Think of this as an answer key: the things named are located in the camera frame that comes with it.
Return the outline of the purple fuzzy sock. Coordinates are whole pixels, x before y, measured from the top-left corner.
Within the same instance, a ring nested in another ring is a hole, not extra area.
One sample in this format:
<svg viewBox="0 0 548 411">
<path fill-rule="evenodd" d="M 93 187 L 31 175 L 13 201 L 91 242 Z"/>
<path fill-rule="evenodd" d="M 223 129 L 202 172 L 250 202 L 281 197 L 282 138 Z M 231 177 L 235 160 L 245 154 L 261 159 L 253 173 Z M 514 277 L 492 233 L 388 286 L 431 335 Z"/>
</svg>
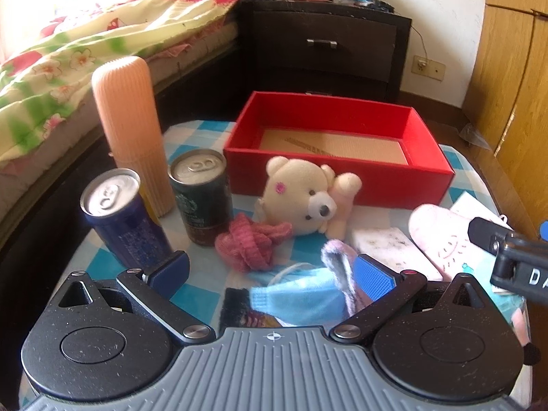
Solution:
<svg viewBox="0 0 548 411">
<path fill-rule="evenodd" d="M 330 239 L 321 249 L 321 260 L 335 278 L 335 285 L 345 295 L 347 314 L 352 316 L 372 303 L 372 299 L 358 286 L 354 275 L 356 250 L 339 239 Z"/>
</svg>

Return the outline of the pink knitted yarn knot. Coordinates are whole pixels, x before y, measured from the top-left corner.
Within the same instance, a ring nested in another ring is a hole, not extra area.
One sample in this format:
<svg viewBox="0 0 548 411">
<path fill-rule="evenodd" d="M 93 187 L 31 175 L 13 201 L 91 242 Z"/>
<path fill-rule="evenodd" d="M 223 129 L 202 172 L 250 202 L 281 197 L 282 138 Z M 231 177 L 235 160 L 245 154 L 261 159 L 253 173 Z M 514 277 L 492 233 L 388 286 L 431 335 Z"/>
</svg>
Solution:
<svg viewBox="0 0 548 411">
<path fill-rule="evenodd" d="M 254 222 L 239 212 L 229 223 L 228 231 L 215 238 L 214 247 L 231 269 L 241 273 L 268 271 L 276 247 L 292 238 L 292 225 L 268 225 Z"/>
</svg>

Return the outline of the dark wooden nightstand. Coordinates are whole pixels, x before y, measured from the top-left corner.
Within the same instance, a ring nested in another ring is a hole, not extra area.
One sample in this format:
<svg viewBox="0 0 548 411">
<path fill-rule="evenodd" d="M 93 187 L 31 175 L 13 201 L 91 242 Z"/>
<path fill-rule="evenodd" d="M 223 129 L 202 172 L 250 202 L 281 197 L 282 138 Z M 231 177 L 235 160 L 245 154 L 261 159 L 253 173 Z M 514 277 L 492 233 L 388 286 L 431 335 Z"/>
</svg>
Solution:
<svg viewBox="0 0 548 411">
<path fill-rule="evenodd" d="M 253 91 L 311 93 L 394 102 L 411 19 L 314 1 L 238 5 L 241 70 Z"/>
</svg>

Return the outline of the floral bed blanket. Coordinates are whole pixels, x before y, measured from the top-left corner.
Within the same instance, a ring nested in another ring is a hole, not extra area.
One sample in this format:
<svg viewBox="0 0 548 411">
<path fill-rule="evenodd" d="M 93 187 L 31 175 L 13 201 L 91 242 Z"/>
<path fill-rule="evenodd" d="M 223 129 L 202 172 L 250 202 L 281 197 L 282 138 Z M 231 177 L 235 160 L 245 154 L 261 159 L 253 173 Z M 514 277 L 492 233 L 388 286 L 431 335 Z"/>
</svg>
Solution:
<svg viewBox="0 0 548 411">
<path fill-rule="evenodd" d="M 1 165 L 33 152 L 77 110 L 99 66 L 183 43 L 238 1 L 112 0 L 55 20 L 1 67 Z"/>
</svg>

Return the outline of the multicolour knitted sock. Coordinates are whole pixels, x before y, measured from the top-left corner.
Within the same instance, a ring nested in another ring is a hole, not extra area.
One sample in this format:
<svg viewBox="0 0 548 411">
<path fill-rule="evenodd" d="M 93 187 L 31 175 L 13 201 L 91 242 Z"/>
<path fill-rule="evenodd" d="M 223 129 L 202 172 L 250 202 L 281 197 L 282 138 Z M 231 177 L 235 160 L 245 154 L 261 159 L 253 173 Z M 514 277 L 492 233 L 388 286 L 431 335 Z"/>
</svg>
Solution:
<svg viewBox="0 0 548 411">
<path fill-rule="evenodd" d="M 282 325 L 271 315 L 257 312 L 251 308 L 249 290 L 246 288 L 227 288 L 219 317 L 219 334 L 228 327 L 272 328 Z"/>
</svg>

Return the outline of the cream teddy bear plush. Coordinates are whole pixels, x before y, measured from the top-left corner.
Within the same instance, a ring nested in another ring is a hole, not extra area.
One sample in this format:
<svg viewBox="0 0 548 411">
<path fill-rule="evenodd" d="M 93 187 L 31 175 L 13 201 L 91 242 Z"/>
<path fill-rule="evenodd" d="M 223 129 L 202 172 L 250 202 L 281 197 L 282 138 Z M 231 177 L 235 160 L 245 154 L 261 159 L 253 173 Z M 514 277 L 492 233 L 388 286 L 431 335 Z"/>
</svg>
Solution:
<svg viewBox="0 0 548 411">
<path fill-rule="evenodd" d="M 267 181 L 256 202 L 256 217 L 269 225 L 289 223 L 292 233 L 321 233 L 342 240 L 354 200 L 362 188 L 360 177 L 337 175 L 327 164 L 275 156 L 266 164 Z"/>
</svg>

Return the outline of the blue drink can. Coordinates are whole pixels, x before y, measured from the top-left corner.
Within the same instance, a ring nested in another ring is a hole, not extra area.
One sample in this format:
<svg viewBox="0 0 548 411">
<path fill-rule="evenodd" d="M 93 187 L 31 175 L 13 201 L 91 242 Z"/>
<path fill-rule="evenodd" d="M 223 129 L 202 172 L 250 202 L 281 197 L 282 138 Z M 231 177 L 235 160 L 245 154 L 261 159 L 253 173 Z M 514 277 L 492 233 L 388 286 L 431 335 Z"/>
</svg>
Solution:
<svg viewBox="0 0 548 411">
<path fill-rule="evenodd" d="M 93 179 L 80 198 L 86 220 L 127 268 L 150 268 L 172 247 L 146 196 L 137 172 L 115 168 Z"/>
</svg>

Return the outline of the white sponge block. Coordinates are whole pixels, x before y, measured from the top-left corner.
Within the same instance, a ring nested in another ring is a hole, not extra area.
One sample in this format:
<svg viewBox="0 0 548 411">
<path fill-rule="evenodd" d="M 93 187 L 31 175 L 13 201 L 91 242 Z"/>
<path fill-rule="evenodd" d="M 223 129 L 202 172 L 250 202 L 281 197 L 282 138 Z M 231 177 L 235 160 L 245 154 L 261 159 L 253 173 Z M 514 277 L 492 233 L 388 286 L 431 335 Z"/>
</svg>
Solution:
<svg viewBox="0 0 548 411">
<path fill-rule="evenodd" d="M 394 272 L 414 270 L 429 281 L 443 280 L 437 267 L 397 227 L 354 229 L 350 243 L 359 253 L 371 256 Z"/>
</svg>

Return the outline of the wooden wardrobe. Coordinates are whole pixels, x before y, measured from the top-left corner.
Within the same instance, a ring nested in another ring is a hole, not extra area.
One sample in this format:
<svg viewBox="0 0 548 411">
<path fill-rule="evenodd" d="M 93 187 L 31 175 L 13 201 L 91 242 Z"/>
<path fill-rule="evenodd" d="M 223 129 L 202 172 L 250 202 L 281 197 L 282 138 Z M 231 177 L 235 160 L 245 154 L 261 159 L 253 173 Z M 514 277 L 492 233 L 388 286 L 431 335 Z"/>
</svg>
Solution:
<svg viewBox="0 0 548 411">
<path fill-rule="evenodd" d="M 486 0 L 463 112 L 500 211 L 535 236 L 547 218 L 547 0 Z"/>
</svg>

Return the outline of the dark green coffee can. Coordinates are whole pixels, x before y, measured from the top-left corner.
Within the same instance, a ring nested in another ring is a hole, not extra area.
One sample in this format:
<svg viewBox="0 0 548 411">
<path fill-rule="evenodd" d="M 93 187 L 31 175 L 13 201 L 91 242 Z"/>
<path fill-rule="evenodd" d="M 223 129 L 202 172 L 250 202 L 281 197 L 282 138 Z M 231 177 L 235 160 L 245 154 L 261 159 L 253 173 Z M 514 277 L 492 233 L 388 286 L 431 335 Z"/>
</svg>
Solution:
<svg viewBox="0 0 548 411">
<path fill-rule="evenodd" d="M 170 163 L 168 176 L 189 239 L 213 247 L 233 217 L 225 157 L 213 149 L 192 149 Z"/>
</svg>

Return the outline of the blue white checkered tablecloth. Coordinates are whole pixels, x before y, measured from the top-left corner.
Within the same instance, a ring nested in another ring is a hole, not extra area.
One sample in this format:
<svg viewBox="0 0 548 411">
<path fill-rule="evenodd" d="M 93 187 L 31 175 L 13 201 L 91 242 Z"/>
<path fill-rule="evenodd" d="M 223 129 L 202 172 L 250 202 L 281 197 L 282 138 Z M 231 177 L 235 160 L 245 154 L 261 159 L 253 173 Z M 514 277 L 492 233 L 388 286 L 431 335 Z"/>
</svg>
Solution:
<svg viewBox="0 0 548 411">
<path fill-rule="evenodd" d="M 214 121 L 192 121 L 187 123 L 179 123 L 170 127 L 164 135 L 164 150 L 167 154 L 170 154 L 170 159 L 175 158 L 176 154 L 191 149 L 197 149 L 201 146 L 213 146 L 213 149 L 222 151 L 225 142 L 231 133 L 234 123 L 228 122 L 214 122 Z M 475 197 L 478 202 L 485 204 L 486 208 L 492 212 L 496 212 L 494 201 L 488 194 L 487 186 L 479 174 L 475 171 L 472 164 L 466 160 L 457 149 L 454 149 L 450 145 L 439 145 L 440 151 L 442 151 L 448 163 L 451 165 L 455 172 L 455 177 L 450 184 L 450 188 L 444 195 L 441 201 L 441 206 L 450 207 L 453 201 L 456 201 L 463 193 L 469 193 L 469 198 Z M 254 197 L 236 195 L 233 198 L 235 205 L 235 212 L 244 212 L 246 215 L 252 215 L 252 210 L 255 201 Z M 408 233 L 407 225 L 405 222 L 409 219 L 411 211 L 402 209 L 385 209 L 374 207 L 360 207 L 353 213 L 352 227 L 364 226 L 364 227 L 381 227 L 381 226 L 396 226 L 401 228 L 403 232 Z M 205 248 L 197 246 L 190 242 L 184 229 L 182 220 L 180 219 L 176 211 L 172 211 L 168 216 L 165 216 L 161 223 L 166 231 L 167 237 L 171 240 L 174 246 L 178 246 L 189 254 L 190 260 L 190 275 L 189 280 L 174 293 L 171 298 L 173 304 L 177 307 L 181 306 L 186 312 L 206 322 L 208 325 L 214 327 L 215 331 L 220 329 L 219 317 L 223 306 L 225 290 L 226 288 L 250 288 L 253 285 L 253 280 L 244 276 L 238 275 L 236 272 L 231 272 L 230 269 L 221 261 L 213 248 Z M 320 261 L 320 248 L 326 239 L 318 234 L 313 234 L 305 237 L 290 239 L 285 241 L 275 253 L 276 264 L 293 264 L 293 263 L 310 263 L 319 266 Z M 104 244 L 99 244 L 99 237 L 94 231 L 90 231 L 86 238 L 83 240 L 79 248 L 73 254 L 69 265 L 66 267 L 63 276 L 68 276 L 69 272 L 79 269 L 88 269 L 92 279 L 105 280 L 108 277 L 115 277 L 123 269 L 121 263 L 118 263 L 114 256 L 106 249 Z M 316 347 L 312 344 L 311 337 L 317 337 L 317 333 L 312 335 L 298 335 L 299 340 L 292 346 L 296 349 L 305 350 L 305 355 L 315 356 Z M 289 368 L 288 365 L 294 357 L 293 352 L 288 352 L 287 345 L 282 345 L 281 349 L 275 348 L 276 351 L 270 348 L 268 351 L 260 347 L 256 352 L 257 355 L 267 356 L 266 361 L 276 361 L 276 368 L 284 366 Z M 365 379 L 362 381 L 361 377 L 357 377 L 360 372 L 356 369 L 357 355 L 354 352 L 334 352 L 332 349 L 327 348 L 327 352 L 321 349 L 322 359 L 320 360 L 321 366 L 316 368 L 315 365 L 309 366 L 296 366 L 297 369 L 296 380 L 297 388 L 289 390 L 287 399 L 283 399 L 282 392 L 289 388 L 288 381 L 284 381 L 284 385 L 279 385 L 279 388 L 274 391 L 273 394 L 266 394 L 266 388 L 260 390 L 260 394 L 254 394 L 251 404 L 249 401 L 244 403 L 244 399 L 241 398 L 240 383 L 236 384 L 233 388 L 231 384 L 228 384 L 224 379 L 217 376 L 216 372 L 209 369 L 206 374 L 201 376 L 202 381 L 206 381 L 205 386 L 207 394 L 210 397 L 207 399 L 206 404 L 201 406 L 201 403 L 192 404 L 191 408 L 196 410 L 214 410 L 217 409 L 216 396 L 215 400 L 209 400 L 214 395 L 214 390 L 218 390 L 221 386 L 224 388 L 219 395 L 219 399 L 224 399 L 227 402 L 228 399 L 240 399 L 241 404 L 244 404 L 244 408 L 251 406 L 251 410 L 274 410 L 282 409 L 280 406 L 282 402 L 284 407 L 287 406 L 287 410 L 304 409 L 304 406 L 310 404 L 312 410 L 330 410 L 334 406 L 333 410 L 375 410 L 381 409 L 380 407 L 386 407 L 387 410 L 426 410 L 424 406 L 407 406 L 411 403 L 411 399 L 402 399 L 404 404 L 398 402 L 391 406 L 385 393 L 381 387 L 374 386 L 372 381 L 368 382 Z M 337 362 L 350 361 L 353 365 L 349 366 L 350 374 L 342 372 L 339 368 L 345 368 L 347 365 L 337 365 Z M 321 398 L 313 397 L 313 394 L 308 390 L 308 387 L 312 388 L 314 377 L 319 381 L 324 376 L 325 381 L 330 380 L 328 383 L 321 383 L 319 394 Z M 173 394 L 169 395 L 169 391 L 166 390 L 162 393 L 156 386 L 152 388 L 151 399 L 140 408 L 140 410 L 186 410 L 187 405 L 183 403 L 182 406 L 175 403 L 175 398 L 182 400 L 193 399 L 190 397 L 197 386 L 196 382 L 191 381 L 189 376 L 179 378 L 175 376 L 175 382 L 172 382 L 175 387 Z M 26 410 L 29 407 L 34 406 L 38 394 L 30 386 L 30 381 L 25 374 L 21 378 L 21 387 L 18 392 L 18 399 L 20 400 L 21 409 Z M 524 366 L 522 368 L 514 389 L 510 394 L 510 404 L 516 406 L 528 406 L 532 400 L 532 368 L 530 366 Z"/>
</svg>

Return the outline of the blue face mask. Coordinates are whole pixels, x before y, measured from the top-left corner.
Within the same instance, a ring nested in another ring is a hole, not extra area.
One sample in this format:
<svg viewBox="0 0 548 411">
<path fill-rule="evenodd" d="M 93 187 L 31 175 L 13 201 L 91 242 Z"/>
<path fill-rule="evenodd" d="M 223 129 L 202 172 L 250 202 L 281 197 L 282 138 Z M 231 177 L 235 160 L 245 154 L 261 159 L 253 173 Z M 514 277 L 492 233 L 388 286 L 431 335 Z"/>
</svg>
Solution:
<svg viewBox="0 0 548 411">
<path fill-rule="evenodd" d="M 348 317 L 345 295 L 328 268 L 296 263 L 248 277 L 257 284 L 250 289 L 251 308 L 284 326 L 329 328 Z"/>
</svg>

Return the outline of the pink pig plush toy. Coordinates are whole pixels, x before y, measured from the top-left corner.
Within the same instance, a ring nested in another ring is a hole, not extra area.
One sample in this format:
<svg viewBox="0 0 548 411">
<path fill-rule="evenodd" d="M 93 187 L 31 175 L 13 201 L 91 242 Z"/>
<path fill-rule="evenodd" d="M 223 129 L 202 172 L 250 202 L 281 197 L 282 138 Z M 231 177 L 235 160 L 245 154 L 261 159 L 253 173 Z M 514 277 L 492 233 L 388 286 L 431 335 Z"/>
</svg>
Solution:
<svg viewBox="0 0 548 411">
<path fill-rule="evenodd" d="M 459 273 L 473 276 L 514 329 L 519 342 L 525 345 L 530 342 L 525 300 L 490 282 L 495 257 L 470 242 L 467 231 L 473 218 L 424 204 L 411 213 L 408 225 L 411 240 L 446 279 Z"/>
</svg>

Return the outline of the white towel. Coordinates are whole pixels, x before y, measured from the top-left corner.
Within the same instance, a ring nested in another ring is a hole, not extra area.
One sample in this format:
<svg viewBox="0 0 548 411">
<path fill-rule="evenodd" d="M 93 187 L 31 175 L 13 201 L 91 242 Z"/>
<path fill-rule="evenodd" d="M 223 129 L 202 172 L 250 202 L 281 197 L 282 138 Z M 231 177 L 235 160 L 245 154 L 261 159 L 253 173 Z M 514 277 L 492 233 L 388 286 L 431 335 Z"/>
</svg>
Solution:
<svg viewBox="0 0 548 411">
<path fill-rule="evenodd" d="M 505 215 L 498 215 L 492 212 L 468 192 L 463 192 L 456 199 L 456 202 L 450 207 L 450 211 L 468 222 L 472 221 L 475 217 L 480 217 L 496 225 L 511 229 L 511 226 L 507 224 Z"/>
</svg>

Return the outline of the wall power socket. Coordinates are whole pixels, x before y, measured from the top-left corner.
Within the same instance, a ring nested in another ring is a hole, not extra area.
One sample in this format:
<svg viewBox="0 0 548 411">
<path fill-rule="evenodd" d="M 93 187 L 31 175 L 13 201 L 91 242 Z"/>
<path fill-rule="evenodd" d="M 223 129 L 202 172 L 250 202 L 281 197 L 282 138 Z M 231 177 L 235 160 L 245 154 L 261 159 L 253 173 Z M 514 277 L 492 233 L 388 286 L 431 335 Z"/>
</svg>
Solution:
<svg viewBox="0 0 548 411">
<path fill-rule="evenodd" d="M 446 65 L 435 60 L 414 56 L 411 72 L 438 82 L 442 82 L 445 77 Z"/>
</svg>

